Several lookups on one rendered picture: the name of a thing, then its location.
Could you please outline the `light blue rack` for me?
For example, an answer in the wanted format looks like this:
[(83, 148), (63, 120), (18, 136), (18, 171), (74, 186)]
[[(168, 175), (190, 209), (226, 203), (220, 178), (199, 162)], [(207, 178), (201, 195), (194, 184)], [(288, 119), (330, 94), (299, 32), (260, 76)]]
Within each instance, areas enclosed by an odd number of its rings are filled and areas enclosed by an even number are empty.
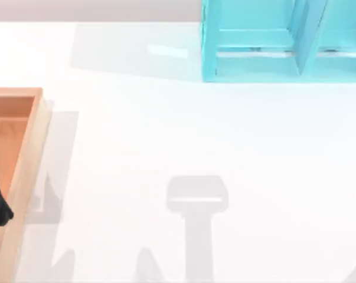
[(356, 0), (201, 0), (201, 74), (221, 83), (356, 83)]

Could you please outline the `shallow salmon-coloured box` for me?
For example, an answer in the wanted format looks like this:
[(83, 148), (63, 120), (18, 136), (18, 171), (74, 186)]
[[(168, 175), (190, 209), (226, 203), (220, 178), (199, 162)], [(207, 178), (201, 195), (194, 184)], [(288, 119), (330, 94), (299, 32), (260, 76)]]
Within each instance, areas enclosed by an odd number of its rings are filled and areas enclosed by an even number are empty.
[(11, 283), (51, 110), (40, 87), (0, 87), (0, 190), (14, 218), (0, 226), (0, 283)]

